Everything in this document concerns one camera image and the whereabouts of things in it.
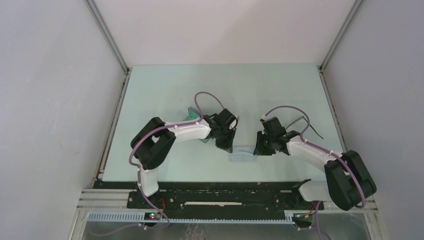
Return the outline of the grey-blue glasses case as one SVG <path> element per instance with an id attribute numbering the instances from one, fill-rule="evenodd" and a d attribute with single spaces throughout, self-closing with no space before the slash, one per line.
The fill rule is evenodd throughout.
<path id="1" fill-rule="evenodd" d="M 188 108 L 188 116 L 184 119 L 184 121 L 193 121 L 200 117 L 200 112 L 193 107 Z"/>

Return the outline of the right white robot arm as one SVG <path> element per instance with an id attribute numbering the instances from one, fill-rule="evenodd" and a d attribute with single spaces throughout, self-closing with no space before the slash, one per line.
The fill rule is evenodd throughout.
<path id="1" fill-rule="evenodd" d="M 256 135 L 255 156 L 272 156 L 277 152 L 299 158 L 325 175 L 325 180 L 305 180 L 291 194 L 291 204 L 304 209 L 310 202 L 332 201 L 349 211 L 364 208 L 366 199 L 377 191 L 361 156 L 354 150 L 322 150 L 301 138 L 295 130 L 287 131 L 277 117 L 261 119 L 262 131 Z"/>

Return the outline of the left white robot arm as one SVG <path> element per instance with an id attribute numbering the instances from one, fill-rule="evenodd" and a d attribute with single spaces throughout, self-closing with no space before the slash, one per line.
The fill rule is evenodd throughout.
<path id="1" fill-rule="evenodd" d="M 138 201 L 145 208 L 158 202 L 158 167 L 166 160 L 175 143 L 215 140 L 218 149 L 233 152 L 233 140 L 239 118 L 224 108 L 220 113 L 199 115 L 192 120 L 164 122 L 152 118 L 133 138 L 129 163 L 137 167 Z"/>

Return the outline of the light blue cleaning cloth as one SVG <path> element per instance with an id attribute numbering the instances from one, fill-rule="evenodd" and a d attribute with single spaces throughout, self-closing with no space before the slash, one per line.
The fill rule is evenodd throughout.
<path id="1" fill-rule="evenodd" d="M 252 163 L 258 160 L 254 155 L 254 146 L 234 146 L 232 153 L 227 155 L 229 162 L 233 163 Z"/>

